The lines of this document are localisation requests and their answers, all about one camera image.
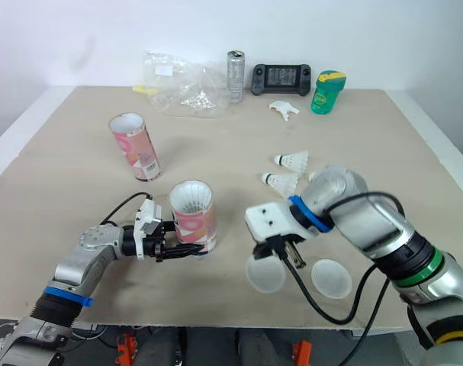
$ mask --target table edge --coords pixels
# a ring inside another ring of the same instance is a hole
[[[49,87],[0,136],[0,176],[74,89],[75,86]]]
[[[385,90],[463,191],[463,155],[416,101],[403,90]]]

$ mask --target white wall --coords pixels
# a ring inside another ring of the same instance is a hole
[[[463,152],[463,104],[448,113],[437,93],[463,79],[461,40],[463,0],[0,0],[0,132],[44,85],[140,82],[145,49],[218,62],[241,49],[249,67],[309,63],[350,88],[409,89]]]

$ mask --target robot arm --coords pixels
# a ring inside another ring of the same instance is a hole
[[[175,231],[175,226],[162,221],[161,212],[161,207],[147,198],[137,212],[134,226],[106,223],[82,234],[79,244],[57,265],[32,314],[1,340],[0,366],[63,364],[57,349],[72,336],[71,325],[82,308],[92,304],[90,296],[112,261],[137,255],[155,257],[161,262],[192,255],[203,248],[196,244],[166,247],[165,234]]]
[[[304,265],[294,244],[335,226],[370,258],[408,304],[408,315],[421,344],[430,349],[430,364],[463,364],[463,269],[423,238],[389,200],[368,191],[365,180],[339,165],[316,173],[290,204],[270,203],[246,210],[256,241],[255,259],[272,250],[289,253]]]

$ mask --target yellow object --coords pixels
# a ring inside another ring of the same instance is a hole
[[[442,343],[451,341],[452,339],[463,338],[463,330],[458,330],[456,332],[450,332],[442,335],[436,340],[436,345],[441,345]]]
[[[346,78],[346,75],[343,72],[332,72],[330,74],[321,74],[319,78],[317,78],[320,82],[325,82],[326,80],[332,79],[341,79]]]
[[[147,88],[146,86],[142,86],[142,85],[135,85],[133,87],[133,92],[145,94],[145,95],[155,95],[156,93],[158,93],[158,89],[157,88]]]

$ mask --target orange clamp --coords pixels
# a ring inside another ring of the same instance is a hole
[[[310,366],[310,353],[313,351],[313,345],[308,341],[300,341],[292,345],[292,358],[295,360],[295,366]]]
[[[128,333],[117,337],[117,358],[116,364],[120,366],[133,366],[134,356],[137,352],[137,339]]]

